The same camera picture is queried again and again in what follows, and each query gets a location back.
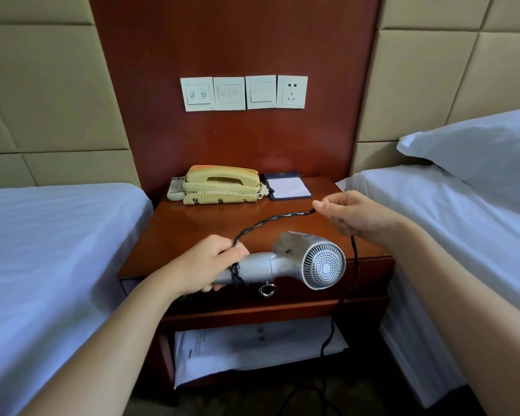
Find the paper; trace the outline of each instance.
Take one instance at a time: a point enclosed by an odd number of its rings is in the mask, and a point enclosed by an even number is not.
[[[265,368],[320,356],[331,317],[175,333],[174,387],[217,372]],[[348,345],[338,328],[325,354]]]
[[[312,195],[300,178],[277,178],[268,180],[268,184],[274,191],[274,198],[307,197]]]

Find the silver hair dryer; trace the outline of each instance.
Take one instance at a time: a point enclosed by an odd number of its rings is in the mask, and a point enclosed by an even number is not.
[[[346,267],[345,254],[333,242],[315,235],[283,232],[272,252],[250,254],[239,263],[239,275],[245,282],[260,283],[278,277],[299,279],[313,290],[336,284]],[[232,283],[231,271],[225,269],[215,283]]]

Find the beige telephone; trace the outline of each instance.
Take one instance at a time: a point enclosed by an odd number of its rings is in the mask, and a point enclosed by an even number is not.
[[[254,169],[233,166],[192,166],[183,190],[183,203],[187,205],[254,202],[268,195],[268,188]]]

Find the forearm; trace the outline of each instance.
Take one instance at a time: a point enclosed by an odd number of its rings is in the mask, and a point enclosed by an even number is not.
[[[520,311],[403,220],[388,245],[492,415],[520,415]]]
[[[145,279],[21,415],[121,415],[175,292],[169,278]]]

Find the white bed sheet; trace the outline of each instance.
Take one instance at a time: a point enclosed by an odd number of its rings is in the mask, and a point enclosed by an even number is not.
[[[0,416],[123,300],[115,275],[152,213],[126,183],[0,189]]]
[[[520,215],[485,202],[441,168],[397,166],[338,183],[421,225],[467,270],[520,310]],[[423,406],[466,382],[400,268],[381,333]]]

